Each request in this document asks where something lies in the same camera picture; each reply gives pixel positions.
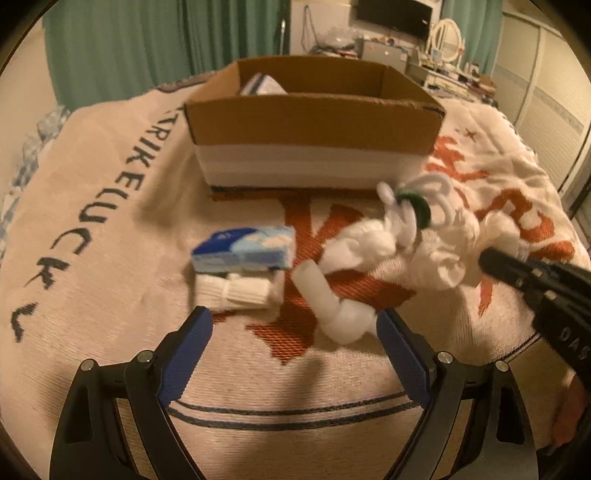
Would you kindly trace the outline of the person's right hand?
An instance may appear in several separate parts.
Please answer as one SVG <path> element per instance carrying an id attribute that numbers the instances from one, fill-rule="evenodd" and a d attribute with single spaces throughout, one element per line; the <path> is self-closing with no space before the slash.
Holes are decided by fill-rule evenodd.
<path id="1" fill-rule="evenodd" d="M 571 442 L 584 411 L 590 405 L 590 393 L 575 375 L 565 390 L 551 428 L 551 445 L 559 448 Z"/>

